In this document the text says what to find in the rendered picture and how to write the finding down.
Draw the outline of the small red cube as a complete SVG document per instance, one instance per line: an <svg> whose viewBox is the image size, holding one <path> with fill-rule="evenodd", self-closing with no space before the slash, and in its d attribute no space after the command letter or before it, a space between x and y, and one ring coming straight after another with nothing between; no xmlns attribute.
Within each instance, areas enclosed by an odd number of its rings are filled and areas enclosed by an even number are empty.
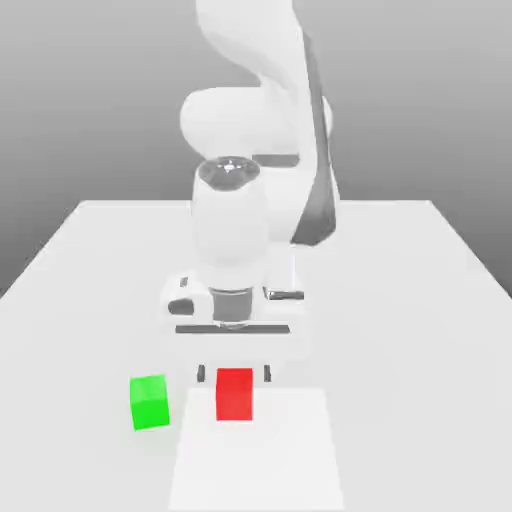
<svg viewBox="0 0 512 512"><path fill-rule="evenodd" d="M216 380L216 419L253 419L253 369L219 368Z"/></svg>

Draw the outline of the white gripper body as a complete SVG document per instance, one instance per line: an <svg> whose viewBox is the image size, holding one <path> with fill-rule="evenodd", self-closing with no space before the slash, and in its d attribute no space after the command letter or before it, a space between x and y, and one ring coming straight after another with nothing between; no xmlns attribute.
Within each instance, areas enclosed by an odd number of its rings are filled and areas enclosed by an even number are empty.
<svg viewBox="0 0 512 512"><path fill-rule="evenodd" d="M228 328L213 324L181 324L171 346L191 359L266 359L291 353L295 336L286 324L249 324Z"/></svg>

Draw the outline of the small green cube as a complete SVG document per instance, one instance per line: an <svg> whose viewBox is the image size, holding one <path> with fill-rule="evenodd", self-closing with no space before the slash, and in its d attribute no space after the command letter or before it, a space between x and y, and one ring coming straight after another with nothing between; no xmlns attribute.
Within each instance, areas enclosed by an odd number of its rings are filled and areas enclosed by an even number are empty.
<svg viewBox="0 0 512 512"><path fill-rule="evenodd" d="M159 374L131 378L130 410L135 431L169 425L166 377Z"/></svg>

